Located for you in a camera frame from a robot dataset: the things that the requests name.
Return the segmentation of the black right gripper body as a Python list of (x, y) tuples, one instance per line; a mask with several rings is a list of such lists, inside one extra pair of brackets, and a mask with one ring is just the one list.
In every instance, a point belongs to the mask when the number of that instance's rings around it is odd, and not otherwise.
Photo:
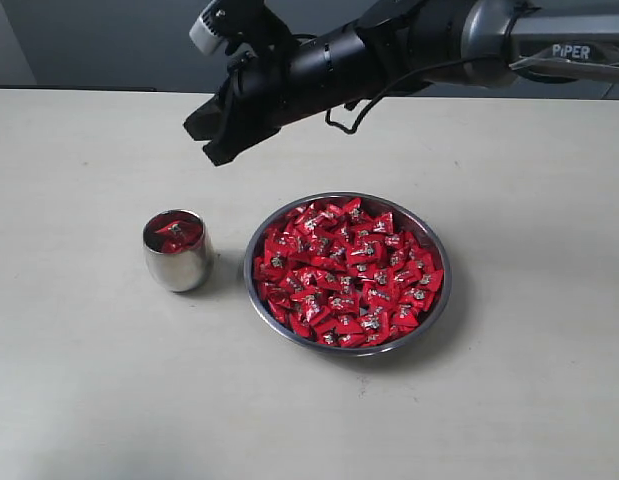
[(384, 84), (375, 53), (353, 22), (299, 46), (270, 65), (253, 59), (231, 74), (216, 142), (247, 149), (281, 127), (365, 99)]

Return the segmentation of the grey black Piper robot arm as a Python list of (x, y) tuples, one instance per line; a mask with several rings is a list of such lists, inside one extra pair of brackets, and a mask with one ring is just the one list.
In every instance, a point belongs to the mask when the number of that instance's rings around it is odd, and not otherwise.
[(364, 117), (386, 97), (435, 84), (619, 84), (619, 4), (379, 1), (311, 36), (262, 1), (213, 1), (190, 38), (201, 53), (223, 49), (230, 59), (220, 89), (184, 122), (217, 166), (306, 117), (339, 106)]

